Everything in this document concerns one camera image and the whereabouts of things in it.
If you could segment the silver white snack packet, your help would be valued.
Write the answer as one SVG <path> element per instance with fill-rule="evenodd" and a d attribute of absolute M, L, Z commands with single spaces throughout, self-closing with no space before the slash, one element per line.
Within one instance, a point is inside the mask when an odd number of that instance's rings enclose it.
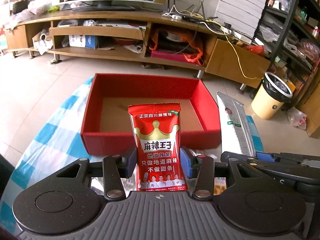
<path fill-rule="evenodd" d="M 222 152 L 255 157 L 244 105 L 221 92 L 216 92 L 221 127 Z"/>

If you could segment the white power strip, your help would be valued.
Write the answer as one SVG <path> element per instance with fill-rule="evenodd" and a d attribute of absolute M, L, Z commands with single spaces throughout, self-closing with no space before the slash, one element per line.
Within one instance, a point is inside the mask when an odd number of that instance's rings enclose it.
<path fill-rule="evenodd" d="M 182 16 L 181 15 L 171 15 L 171 18 L 173 19 L 173 20 L 182 20 Z"/>

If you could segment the red spicy strip snack packet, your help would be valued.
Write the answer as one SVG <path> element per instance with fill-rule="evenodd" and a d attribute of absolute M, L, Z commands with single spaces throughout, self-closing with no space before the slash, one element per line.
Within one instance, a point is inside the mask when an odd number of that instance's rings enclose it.
<path fill-rule="evenodd" d="M 129 106 L 137 146 L 138 191 L 186 191 L 180 163 L 179 103 Z"/>

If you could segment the orange plastic bag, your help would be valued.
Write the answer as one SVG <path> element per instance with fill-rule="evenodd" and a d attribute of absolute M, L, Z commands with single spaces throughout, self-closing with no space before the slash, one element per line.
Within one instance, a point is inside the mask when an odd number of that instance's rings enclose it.
<path fill-rule="evenodd" d="M 148 51 L 154 58 L 203 65 L 203 44 L 197 31 L 157 28 L 150 33 Z"/>

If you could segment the red cardboard box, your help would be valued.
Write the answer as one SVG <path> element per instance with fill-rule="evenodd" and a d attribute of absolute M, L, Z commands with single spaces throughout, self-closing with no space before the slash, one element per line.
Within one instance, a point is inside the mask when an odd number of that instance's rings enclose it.
<path fill-rule="evenodd" d="M 97 73 L 80 135 L 89 155 L 123 155 L 135 145 L 135 127 L 141 135 L 169 135 L 170 120 L 178 123 L 181 146 L 207 150 L 221 143 L 219 109 L 201 80 Z"/>

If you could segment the blue white carton box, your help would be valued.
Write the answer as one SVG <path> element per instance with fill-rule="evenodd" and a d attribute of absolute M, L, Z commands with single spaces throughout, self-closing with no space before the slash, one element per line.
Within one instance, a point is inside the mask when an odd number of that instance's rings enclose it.
<path fill-rule="evenodd" d="M 69 35 L 69 45 L 71 47 L 96 49 L 99 42 L 94 35 Z"/>

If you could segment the black metal shelf rack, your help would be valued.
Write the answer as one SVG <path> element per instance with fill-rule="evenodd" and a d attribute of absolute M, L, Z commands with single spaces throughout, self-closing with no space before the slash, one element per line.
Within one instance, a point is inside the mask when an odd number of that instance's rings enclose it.
<path fill-rule="evenodd" d="M 319 60 L 318 29 L 308 25 L 319 19 L 315 0 L 266 0 L 253 41 L 264 46 L 270 67 L 283 71 L 295 85 L 291 106 L 297 106 L 316 76 Z"/>

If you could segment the beige trash can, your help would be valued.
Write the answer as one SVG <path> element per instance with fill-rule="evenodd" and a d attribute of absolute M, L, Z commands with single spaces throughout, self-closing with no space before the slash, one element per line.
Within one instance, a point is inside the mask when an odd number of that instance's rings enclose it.
<path fill-rule="evenodd" d="M 268 120 L 281 109 L 284 103 L 289 103 L 292 96 L 291 89 L 281 78 L 266 72 L 251 107 L 257 116 Z"/>

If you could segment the white plastic bag on floor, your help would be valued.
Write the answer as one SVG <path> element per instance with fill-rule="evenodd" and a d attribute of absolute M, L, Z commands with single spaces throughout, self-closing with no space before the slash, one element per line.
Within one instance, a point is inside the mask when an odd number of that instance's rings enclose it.
<path fill-rule="evenodd" d="M 306 119 L 307 115 L 301 112 L 300 110 L 296 109 L 295 107 L 292 107 L 287 111 L 287 118 L 290 122 L 290 124 L 293 127 L 306 130 Z"/>

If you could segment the wooden TV stand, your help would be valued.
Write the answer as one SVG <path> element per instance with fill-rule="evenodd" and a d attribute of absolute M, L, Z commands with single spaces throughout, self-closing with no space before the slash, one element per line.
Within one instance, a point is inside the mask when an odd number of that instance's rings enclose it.
<path fill-rule="evenodd" d="M 197 31 L 203 44 L 203 65 L 158 59 L 150 56 L 150 33 L 157 28 Z M 135 61 L 195 69 L 199 74 L 214 74 L 256 88 L 270 62 L 253 53 L 251 46 L 241 47 L 211 20 L 173 20 L 160 12 L 65 10 L 34 15 L 23 11 L 13 15 L 3 27 L 8 50 L 41 51 L 40 37 L 49 42 L 47 52 L 58 61 L 61 55 L 92 59 Z M 69 45 L 69 35 L 94 35 L 99 46 L 78 48 Z"/>

